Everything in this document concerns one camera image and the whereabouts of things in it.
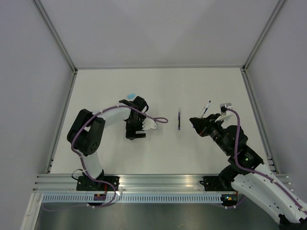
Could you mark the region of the white marker pen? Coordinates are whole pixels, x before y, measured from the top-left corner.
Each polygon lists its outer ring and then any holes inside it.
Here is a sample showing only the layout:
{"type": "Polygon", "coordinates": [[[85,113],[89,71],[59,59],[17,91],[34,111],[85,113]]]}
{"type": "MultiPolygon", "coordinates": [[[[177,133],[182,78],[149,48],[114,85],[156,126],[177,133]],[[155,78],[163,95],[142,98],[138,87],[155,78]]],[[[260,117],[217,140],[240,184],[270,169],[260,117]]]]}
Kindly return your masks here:
{"type": "Polygon", "coordinates": [[[198,115],[198,118],[203,118],[203,116],[205,115],[206,111],[208,110],[208,108],[210,106],[210,103],[211,103],[211,100],[209,100],[208,103],[204,106],[204,108],[202,109],[202,111],[198,115]]]}

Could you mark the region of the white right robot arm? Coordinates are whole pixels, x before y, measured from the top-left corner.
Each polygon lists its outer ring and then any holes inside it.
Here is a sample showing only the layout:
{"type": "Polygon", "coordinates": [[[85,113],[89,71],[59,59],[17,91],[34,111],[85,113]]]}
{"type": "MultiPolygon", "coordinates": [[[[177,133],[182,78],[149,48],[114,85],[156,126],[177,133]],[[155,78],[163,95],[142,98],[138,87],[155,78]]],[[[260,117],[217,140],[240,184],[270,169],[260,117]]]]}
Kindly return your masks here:
{"type": "Polygon", "coordinates": [[[218,183],[224,190],[238,191],[278,223],[281,230],[305,230],[307,205],[290,191],[247,145],[248,138],[240,124],[239,114],[230,109],[236,125],[222,127],[220,114],[206,118],[192,117],[190,122],[201,137],[210,137],[228,156],[230,163],[219,173],[218,183]]]}

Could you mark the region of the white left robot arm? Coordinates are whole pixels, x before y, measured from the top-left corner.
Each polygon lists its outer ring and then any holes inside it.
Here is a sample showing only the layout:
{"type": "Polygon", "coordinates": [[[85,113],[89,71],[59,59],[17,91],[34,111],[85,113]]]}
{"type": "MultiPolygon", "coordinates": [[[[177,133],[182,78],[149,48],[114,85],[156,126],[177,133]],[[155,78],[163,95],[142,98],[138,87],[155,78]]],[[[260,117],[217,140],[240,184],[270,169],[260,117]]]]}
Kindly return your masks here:
{"type": "Polygon", "coordinates": [[[129,140],[145,138],[143,125],[149,106],[140,96],[133,101],[125,99],[104,112],[93,113],[82,109],[75,118],[67,141],[81,158],[84,169],[83,177],[90,188],[98,191],[104,186],[104,171],[99,163],[97,150],[102,140],[104,129],[120,121],[126,122],[125,137],[129,140]]]}

